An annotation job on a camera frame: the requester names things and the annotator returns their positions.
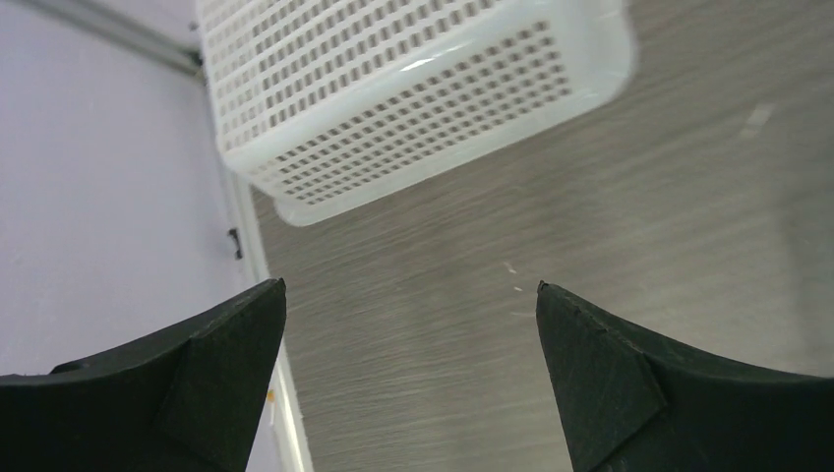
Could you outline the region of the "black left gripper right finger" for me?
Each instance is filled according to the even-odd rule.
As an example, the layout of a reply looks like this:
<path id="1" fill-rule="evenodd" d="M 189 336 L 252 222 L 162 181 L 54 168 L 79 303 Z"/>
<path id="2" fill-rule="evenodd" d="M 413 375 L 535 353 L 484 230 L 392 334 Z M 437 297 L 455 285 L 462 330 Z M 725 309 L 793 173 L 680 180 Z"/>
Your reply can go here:
<path id="1" fill-rule="evenodd" d="M 829 471 L 833 382 L 712 354 L 541 282 L 536 323 L 576 471 Z"/>

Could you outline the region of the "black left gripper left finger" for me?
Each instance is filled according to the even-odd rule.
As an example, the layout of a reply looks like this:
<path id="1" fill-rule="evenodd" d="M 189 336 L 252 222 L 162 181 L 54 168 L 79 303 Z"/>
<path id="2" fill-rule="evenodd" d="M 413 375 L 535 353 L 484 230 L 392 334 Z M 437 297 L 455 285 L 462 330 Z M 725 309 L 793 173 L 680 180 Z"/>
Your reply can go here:
<path id="1" fill-rule="evenodd" d="M 5 471 L 243 471 L 286 322 L 268 279 L 151 334 L 1 380 Z"/>

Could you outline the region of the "white perforated plastic basket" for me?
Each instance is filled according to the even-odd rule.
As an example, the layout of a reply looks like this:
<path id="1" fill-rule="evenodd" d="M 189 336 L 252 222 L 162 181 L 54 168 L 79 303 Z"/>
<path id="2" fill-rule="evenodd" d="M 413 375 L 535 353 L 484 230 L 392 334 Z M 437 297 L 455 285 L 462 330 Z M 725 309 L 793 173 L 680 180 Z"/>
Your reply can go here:
<path id="1" fill-rule="evenodd" d="M 226 166 L 307 226 L 598 108 L 626 1 L 200 1 Z"/>

